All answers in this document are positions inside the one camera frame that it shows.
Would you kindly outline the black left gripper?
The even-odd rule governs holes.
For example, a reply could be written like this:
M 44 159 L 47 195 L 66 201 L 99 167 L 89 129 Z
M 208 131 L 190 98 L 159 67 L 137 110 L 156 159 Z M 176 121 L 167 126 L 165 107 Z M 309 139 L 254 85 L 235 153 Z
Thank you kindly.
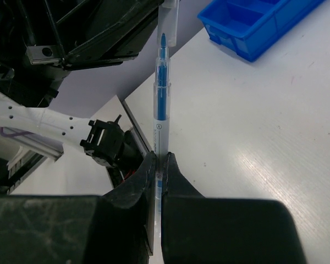
M 48 107 L 75 70 L 135 59 L 161 1 L 0 1 L 0 93 Z

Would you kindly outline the blue thin pen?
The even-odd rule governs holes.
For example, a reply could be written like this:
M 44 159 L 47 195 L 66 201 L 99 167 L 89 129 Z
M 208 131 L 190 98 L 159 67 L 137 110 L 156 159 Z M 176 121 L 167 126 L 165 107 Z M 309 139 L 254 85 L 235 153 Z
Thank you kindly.
M 180 2 L 164 1 L 158 8 L 155 82 L 153 85 L 153 151 L 156 155 L 155 242 L 161 239 L 161 187 L 164 160 L 169 146 L 171 106 L 171 59 L 169 49 L 177 45 Z

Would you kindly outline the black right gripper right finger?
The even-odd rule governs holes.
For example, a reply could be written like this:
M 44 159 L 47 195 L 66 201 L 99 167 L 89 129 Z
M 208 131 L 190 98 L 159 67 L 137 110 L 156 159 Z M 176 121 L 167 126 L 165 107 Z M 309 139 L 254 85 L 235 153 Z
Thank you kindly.
M 164 162 L 161 249 L 165 263 L 306 263 L 293 217 L 277 200 L 208 198 Z

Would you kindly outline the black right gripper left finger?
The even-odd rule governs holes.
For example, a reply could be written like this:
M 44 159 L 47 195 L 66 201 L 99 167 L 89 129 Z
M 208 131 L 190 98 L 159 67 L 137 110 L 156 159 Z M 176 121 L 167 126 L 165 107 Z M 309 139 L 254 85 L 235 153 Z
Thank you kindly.
M 102 196 L 0 195 L 0 263 L 148 263 L 156 156 Z

